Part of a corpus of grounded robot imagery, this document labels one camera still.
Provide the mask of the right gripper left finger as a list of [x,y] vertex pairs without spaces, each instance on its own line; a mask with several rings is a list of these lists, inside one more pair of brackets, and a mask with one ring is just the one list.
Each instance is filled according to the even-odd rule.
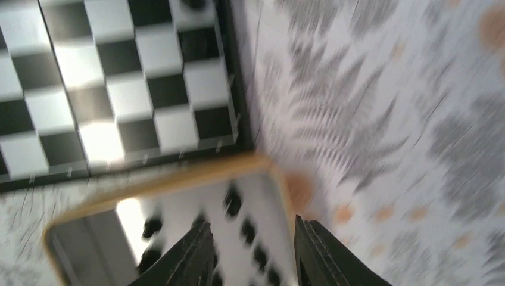
[[213,234],[201,222],[130,285],[211,285],[213,269]]

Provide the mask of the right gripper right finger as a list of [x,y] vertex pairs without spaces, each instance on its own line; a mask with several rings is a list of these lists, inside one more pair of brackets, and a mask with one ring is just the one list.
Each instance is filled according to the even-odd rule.
[[391,286],[316,220],[296,215],[294,249],[299,285]]

